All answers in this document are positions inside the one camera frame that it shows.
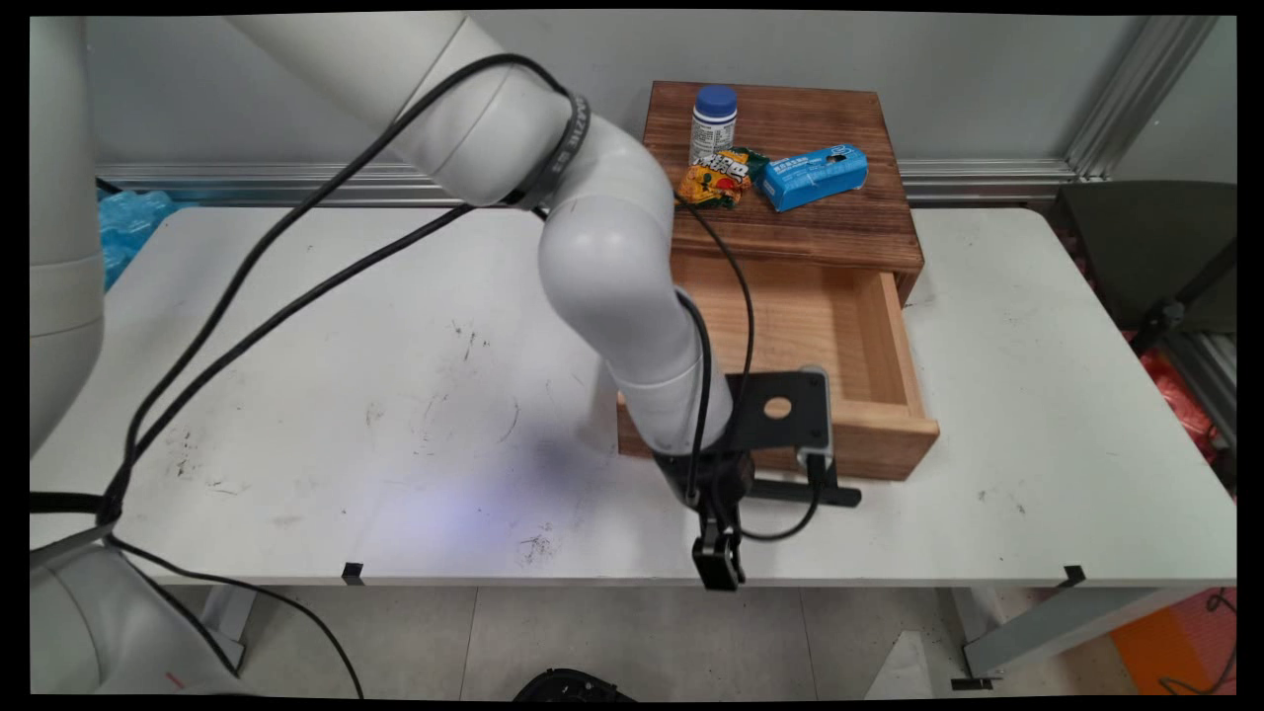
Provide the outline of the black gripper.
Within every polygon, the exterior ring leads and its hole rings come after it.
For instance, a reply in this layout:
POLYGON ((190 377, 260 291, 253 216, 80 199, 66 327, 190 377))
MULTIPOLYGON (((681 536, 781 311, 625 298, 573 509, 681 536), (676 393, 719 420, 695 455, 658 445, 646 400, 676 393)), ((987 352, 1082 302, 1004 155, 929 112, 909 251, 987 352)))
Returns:
POLYGON ((653 462, 676 498, 698 512, 699 535, 691 543, 694 563, 704 590, 734 593, 747 581, 741 544, 739 502, 752 490, 755 461, 750 450, 702 450, 695 467, 691 455, 655 450, 653 462), (728 515, 715 514, 717 509, 728 515))

